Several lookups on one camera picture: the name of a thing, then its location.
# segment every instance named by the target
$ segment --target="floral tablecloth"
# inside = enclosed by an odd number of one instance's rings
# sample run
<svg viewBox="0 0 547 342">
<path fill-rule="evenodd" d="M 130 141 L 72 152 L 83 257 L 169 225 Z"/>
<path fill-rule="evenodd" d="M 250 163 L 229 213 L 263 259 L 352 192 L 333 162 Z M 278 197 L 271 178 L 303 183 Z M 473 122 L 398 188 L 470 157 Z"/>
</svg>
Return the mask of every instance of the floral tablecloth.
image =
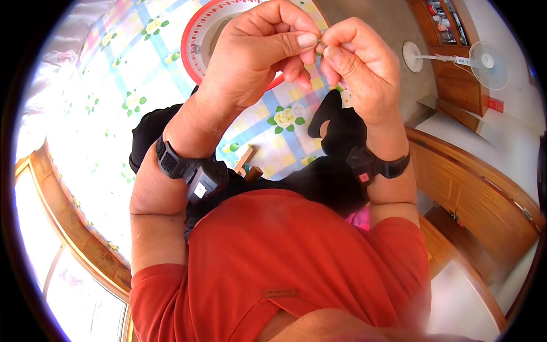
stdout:
<svg viewBox="0 0 547 342">
<path fill-rule="evenodd" d="M 88 229 L 128 266 L 131 130 L 144 114 L 189 97 L 195 83 L 181 62 L 181 37 L 206 2 L 118 0 L 88 34 L 60 100 L 63 110 L 51 117 L 47 138 L 56 174 Z M 293 3 L 327 29 L 311 0 Z M 281 179 L 323 155 L 320 140 L 306 129 L 329 87 L 318 63 L 308 70 L 312 91 L 283 82 L 266 92 L 230 126 L 217 158 L 234 167 L 252 144 L 258 152 L 251 166 Z M 349 102 L 348 94 L 342 96 Z"/>
</svg>

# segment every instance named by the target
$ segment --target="electric fan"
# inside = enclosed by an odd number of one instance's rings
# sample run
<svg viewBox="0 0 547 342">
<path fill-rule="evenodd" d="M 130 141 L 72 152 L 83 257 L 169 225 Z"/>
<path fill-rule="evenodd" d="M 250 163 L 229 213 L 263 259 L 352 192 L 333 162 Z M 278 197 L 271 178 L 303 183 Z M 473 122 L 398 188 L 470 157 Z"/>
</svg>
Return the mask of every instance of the electric fan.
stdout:
<svg viewBox="0 0 547 342">
<path fill-rule="evenodd" d="M 403 44 L 403 58 L 406 66 L 413 71 L 419 72 L 423 67 L 424 59 L 434 59 L 442 62 L 452 62 L 457 67 L 469 72 L 460 65 L 471 67 L 473 75 L 479 82 L 492 90 L 500 90 L 507 85 L 509 80 L 509 69 L 502 54 L 492 44 L 483 40 L 476 42 L 469 49 L 469 58 L 460 56 L 445 55 L 422 55 L 420 49 L 413 42 Z"/>
</svg>

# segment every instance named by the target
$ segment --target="wooden stick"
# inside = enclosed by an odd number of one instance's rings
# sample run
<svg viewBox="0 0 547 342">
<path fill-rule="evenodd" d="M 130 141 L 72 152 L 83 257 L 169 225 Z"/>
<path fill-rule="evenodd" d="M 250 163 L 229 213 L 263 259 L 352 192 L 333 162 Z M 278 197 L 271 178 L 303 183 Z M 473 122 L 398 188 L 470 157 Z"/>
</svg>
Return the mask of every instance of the wooden stick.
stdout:
<svg viewBox="0 0 547 342">
<path fill-rule="evenodd" d="M 239 175 L 245 176 L 245 164 L 251 161 L 256 152 L 257 150 L 254 147 L 249 146 L 249 148 L 241 156 L 241 159 L 235 166 L 234 171 Z"/>
<path fill-rule="evenodd" d="M 262 176 L 264 173 L 258 166 L 253 166 L 249 172 L 245 175 L 245 180 L 247 183 L 252 183 L 257 180 L 258 177 Z"/>
</svg>

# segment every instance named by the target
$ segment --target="red t-shirt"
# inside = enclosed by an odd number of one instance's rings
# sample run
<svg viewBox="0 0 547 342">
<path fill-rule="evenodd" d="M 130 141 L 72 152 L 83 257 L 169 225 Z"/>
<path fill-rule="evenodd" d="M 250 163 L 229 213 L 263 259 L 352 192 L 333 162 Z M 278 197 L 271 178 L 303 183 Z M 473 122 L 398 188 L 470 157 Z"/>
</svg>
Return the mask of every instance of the red t-shirt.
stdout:
<svg viewBox="0 0 547 342">
<path fill-rule="evenodd" d="M 346 310 L 375 327 L 423 330 L 427 250 L 402 218 L 369 231 L 281 189 L 222 202 L 190 233 L 188 265 L 140 270 L 131 280 L 139 341 L 252 341 L 281 308 L 301 317 Z"/>
</svg>

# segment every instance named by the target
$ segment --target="window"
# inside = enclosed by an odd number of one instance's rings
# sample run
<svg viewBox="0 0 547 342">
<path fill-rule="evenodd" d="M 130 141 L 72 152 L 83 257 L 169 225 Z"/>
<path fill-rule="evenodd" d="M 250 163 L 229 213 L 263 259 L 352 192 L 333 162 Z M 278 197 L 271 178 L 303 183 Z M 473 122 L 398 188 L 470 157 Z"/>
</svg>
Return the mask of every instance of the window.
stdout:
<svg viewBox="0 0 547 342">
<path fill-rule="evenodd" d="M 49 216 L 36 190 L 29 167 L 17 177 L 15 198 L 28 259 L 34 269 L 38 286 L 44 291 L 45 280 L 61 248 L 61 240 L 51 228 Z"/>
<path fill-rule="evenodd" d="M 102 287 L 65 248 L 53 271 L 46 299 L 72 342 L 116 342 L 126 305 Z"/>
<path fill-rule="evenodd" d="M 73 342 L 122 341 L 128 305 L 104 288 L 58 235 L 29 166 L 15 183 L 19 226 L 38 287 Z"/>
</svg>

